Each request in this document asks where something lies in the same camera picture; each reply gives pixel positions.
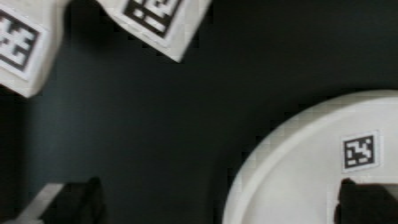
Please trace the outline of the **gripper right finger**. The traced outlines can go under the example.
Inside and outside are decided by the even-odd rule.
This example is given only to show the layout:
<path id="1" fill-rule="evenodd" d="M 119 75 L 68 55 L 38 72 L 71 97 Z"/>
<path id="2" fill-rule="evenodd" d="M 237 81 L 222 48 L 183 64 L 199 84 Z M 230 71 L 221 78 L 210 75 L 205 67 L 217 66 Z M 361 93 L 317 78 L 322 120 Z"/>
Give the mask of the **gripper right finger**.
<path id="1" fill-rule="evenodd" d="M 398 184 L 341 181 L 334 224 L 398 224 Z"/>

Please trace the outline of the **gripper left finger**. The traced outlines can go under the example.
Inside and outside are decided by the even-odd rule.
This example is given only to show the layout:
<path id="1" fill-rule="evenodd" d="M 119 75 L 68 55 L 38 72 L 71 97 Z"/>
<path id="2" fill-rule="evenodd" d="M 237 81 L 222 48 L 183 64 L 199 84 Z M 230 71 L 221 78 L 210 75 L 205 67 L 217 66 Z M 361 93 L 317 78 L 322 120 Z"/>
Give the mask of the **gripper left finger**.
<path id="1" fill-rule="evenodd" d="M 87 182 L 48 183 L 11 224 L 107 224 L 103 185 Z"/>

